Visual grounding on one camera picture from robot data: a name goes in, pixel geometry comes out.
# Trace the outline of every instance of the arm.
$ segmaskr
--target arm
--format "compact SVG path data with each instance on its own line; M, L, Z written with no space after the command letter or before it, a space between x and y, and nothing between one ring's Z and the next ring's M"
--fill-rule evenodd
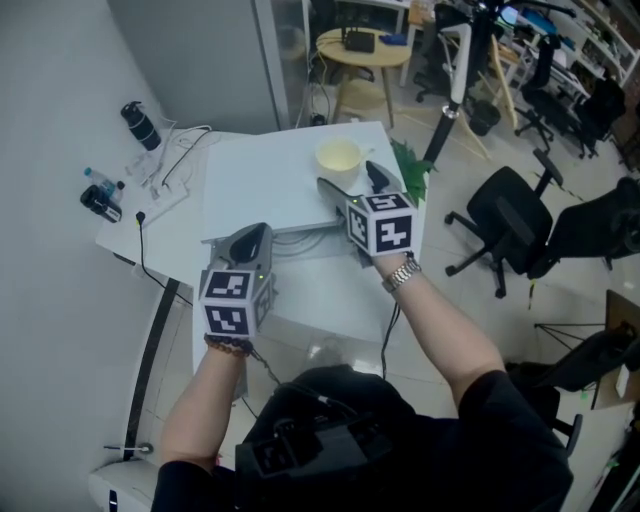
M162 462L215 466L231 413L231 402L244 359L209 348L198 371L164 424Z
M402 254L374 258L386 278L404 263ZM451 386L456 405L481 375L504 371L495 345L422 275L417 273L394 292L418 343Z

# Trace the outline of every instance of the power strip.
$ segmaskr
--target power strip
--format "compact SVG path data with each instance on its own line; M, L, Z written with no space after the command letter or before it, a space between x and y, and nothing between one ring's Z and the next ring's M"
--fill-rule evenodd
M144 211L146 217L144 219L144 224L142 228L146 228L151 224L154 220L164 215L166 212L171 210L175 205L184 201L187 197L189 197L189 191L187 187L184 186L184 183L180 180L176 180L171 183L171 189L167 187L161 187L158 191L160 197L155 201L150 200Z

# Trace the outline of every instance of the white wall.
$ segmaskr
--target white wall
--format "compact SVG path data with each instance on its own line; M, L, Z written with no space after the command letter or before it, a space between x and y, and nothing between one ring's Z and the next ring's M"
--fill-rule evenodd
M157 285L97 247L82 170L140 151L153 99L104 0L0 2L0 510L96 510Z

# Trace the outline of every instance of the round table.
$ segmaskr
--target round table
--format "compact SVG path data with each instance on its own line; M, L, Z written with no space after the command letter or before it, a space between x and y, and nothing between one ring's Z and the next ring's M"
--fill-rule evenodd
M372 28L358 28L359 32L369 32L375 36L375 47L373 53L347 51L342 44L341 29L336 28L325 32L316 41L316 47L322 57L331 59L347 66L342 77L342 82L338 90L336 107L333 111L335 123L340 115L340 106L344 99L346 85L356 76L356 69L359 67L377 67L382 71L382 81L384 84L384 94L387 99L387 109L389 110L389 121L393 128L393 103L391 101L391 88L389 86L388 68L401 66L411 57L411 48L408 46L389 46L384 44L378 36L387 35L386 32Z

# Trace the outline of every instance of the person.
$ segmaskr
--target person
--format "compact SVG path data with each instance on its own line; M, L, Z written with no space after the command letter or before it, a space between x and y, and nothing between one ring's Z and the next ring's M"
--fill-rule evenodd
M405 258L373 261L387 279ZM566 451L513 386L494 344L419 271L393 296L449 384L459 418L417 415L377 375L347 366L309 370L276 389L245 442L273 438L283 420L337 420L345 412L326 403L333 400L355 413L371 413L391 440L394 457L387 471L376 469L375 484L323 481L296 492L285 482L277 506L263 509L559 510L573 479ZM216 467L216 457L244 364L238 355L210 347L174 405L162 433L164 465L152 512L234 510L238 476ZM327 397L325 403L310 399L309 390Z

